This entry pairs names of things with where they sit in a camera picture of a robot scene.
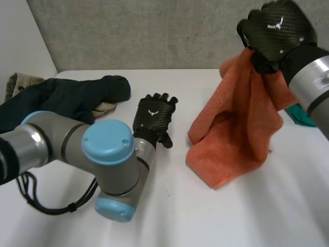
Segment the robotic arm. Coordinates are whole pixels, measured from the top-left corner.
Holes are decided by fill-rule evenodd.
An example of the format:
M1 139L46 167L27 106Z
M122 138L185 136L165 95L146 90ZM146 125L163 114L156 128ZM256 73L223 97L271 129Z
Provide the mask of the robotic arm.
M34 112L11 132L0 135L1 184L33 167L61 160L95 175L101 192L96 211L127 222L135 213L156 143L172 147L167 134L175 97L147 95L134 121L134 136L123 122L107 120L93 125L52 112Z
M251 62L261 74L280 70L290 91L329 139L329 52L317 47L316 33L291 0L252 10L237 26Z

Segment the fabric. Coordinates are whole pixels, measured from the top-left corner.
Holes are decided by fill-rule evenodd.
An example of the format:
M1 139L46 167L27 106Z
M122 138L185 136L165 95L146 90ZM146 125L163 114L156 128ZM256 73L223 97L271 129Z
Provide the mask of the fabric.
M40 110L91 125L95 122L92 110L101 102L126 101L130 93L128 81L121 76L88 81L48 79L25 88L0 105L0 133L13 130L27 115Z
M40 77L15 73L13 76L10 77L9 82L7 83L5 101L19 94L28 86L40 84L44 81L45 79ZM114 103L101 102L98 106L95 107L92 113L96 118L101 117L109 110L113 109L115 106L116 104Z
M186 162L211 188L259 168L283 124L277 111L296 103L282 73L258 74L252 54L246 48L221 65L222 82L188 132Z
M294 104L288 107L286 113L297 125L307 126L307 127L316 127L317 125L309 117L306 111L299 104Z

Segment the green cloth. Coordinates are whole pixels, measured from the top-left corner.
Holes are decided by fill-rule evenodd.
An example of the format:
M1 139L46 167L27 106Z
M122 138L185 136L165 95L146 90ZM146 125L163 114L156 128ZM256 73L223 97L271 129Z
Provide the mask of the green cloth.
M288 115L297 125L316 127L316 124L309 117L306 111L299 104L294 104L286 109Z

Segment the screw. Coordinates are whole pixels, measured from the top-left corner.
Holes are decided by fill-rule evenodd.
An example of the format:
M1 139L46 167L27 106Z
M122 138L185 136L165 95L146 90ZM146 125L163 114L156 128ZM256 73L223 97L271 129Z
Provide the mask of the screw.
M122 140L122 143L123 143L125 146L128 146L128 145L129 145L129 141L126 140L126 139L123 139L123 140Z

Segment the carbon fiber hand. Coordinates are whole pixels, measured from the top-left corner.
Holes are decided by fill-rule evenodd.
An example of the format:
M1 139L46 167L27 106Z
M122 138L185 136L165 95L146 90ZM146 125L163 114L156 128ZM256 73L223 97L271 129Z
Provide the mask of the carbon fiber hand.
M291 0L252 10L237 26L245 46L255 50L252 63L260 73L279 70L280 62L301 44L317 43L316 33L302 10Z
M134 132L140 130L151 131L157 137L157 141L164 147L171 148L172 141L167 133L168 125L171 122L171 116L176 110L178 100L172 97L168 101L169 95L156 93L154 96L146 95L141 99L138 105L134 120Z

